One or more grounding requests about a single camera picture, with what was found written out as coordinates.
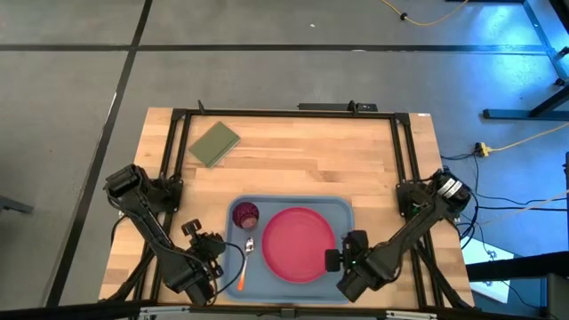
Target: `blue tray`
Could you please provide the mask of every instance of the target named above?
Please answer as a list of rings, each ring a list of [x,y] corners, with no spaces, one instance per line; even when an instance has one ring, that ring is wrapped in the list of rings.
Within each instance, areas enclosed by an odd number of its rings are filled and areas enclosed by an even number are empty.
[[[238,228],[231,219],[233,209],[242,202],[257,205],[260,212],[258,224],[253,231]],[[294,206],[310,208],[325,218],[335,235],[336,248],[341,248],[341,237],[354,228],[354,213],[348,202],[337,196],[240,196],[228,208],[226,241],[244,246],[247,237],[255,240],[255,251],[247,262],[244,290],[237,290],[235,281],[225,293],[235,301],[271,303],[343,304],[348,300],[336,288],[342,273],[327,273],[308,284],[292,284],[273,274],[262,255],[262,234],[267,223],[277,213]],[[227,284],[239,271],[241,255],[228,247],[223,257],[224,276],[222,285]]]

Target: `green notebook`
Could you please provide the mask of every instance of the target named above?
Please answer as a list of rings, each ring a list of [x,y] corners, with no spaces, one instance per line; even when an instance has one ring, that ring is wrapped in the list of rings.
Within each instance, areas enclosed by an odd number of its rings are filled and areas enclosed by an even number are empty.
[[[191,147],[191,152],[196,158],[205,164],[205,167],[215,166],[239,141],[238,135],[231,131],[225,124],[214,124],[200,139]]]

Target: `metal spoon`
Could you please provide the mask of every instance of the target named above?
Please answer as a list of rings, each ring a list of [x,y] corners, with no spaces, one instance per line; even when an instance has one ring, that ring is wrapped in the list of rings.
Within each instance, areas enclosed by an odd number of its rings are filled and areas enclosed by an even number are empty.
[[[245,262],[243,264],[243,270],[241,271],[241,277],[239,278],[239,284],[237,284],[237,289],[242,291],[245,285],[245,270],[247,269],[247,259],[249,258],[249,253],[255,250],[252,237],[249,236],[245,242]]]

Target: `wooden tabletop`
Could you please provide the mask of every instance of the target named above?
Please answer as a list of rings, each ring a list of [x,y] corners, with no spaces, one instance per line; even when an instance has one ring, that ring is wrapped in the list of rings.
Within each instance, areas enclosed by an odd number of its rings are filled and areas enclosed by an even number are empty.
[[[171,114],[171,108],[148,109],[134,163],[143,167],[150,178],[157,177],[159,172]],[[419,169],[425,178],[441,166],[437,139],[430,115],[411,114],[410,117]],[[170,234],[179,247],[189,245],[180,230],[181,225],[196,218],[200,219],[203,231],[224,236],[228,205],[246,194],[339,196],[351,203],[356,229],[367,231],[371,245],[388,240],[404,225],[397,209],[397,167],[389,121],[192,116],[188,146],[218,121],[236,132],[241,141],[212,169],[204,168],[185,148],[183,195]],[[182,121],[174,146],[178,146],[181,125]],[[400,136],[405,172],[410,176],[402,128]],[[169,173],[173,171],[176,153],[177,147],[174,147]],[[431,229],[431,234],[439,268],[460,296],[473,304],[456,231],[448,222],[441,221]],[[143,240],[133,224],[123,221],[116,230],[100,288],[101,298],[113,294],[132,272],[140,260],[142,246]],[[417,308],[409,257],[408,252],[401,276],[393,284],[377,292],[367,290],[355,303],[327,307]],[[432,305],[428,272],[422,268],[427,300]],[[149,296],[154,262],[149,270],[145,298]],[[162,284],[158,302],[189,304],[189,299],[185,293],[176,294]],[[255,305],[229,300],[224,294],[216,304]]]

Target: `pink plate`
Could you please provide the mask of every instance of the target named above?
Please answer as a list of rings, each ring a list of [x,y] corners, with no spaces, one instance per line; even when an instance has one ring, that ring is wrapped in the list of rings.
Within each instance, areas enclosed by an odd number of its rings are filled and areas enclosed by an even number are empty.
[[[318,279],[325,270],[325,251],[333,249],[334,233],[322,216],[309,208],[277,213],[265,227],[262,251],[278,277],[296,284]]]

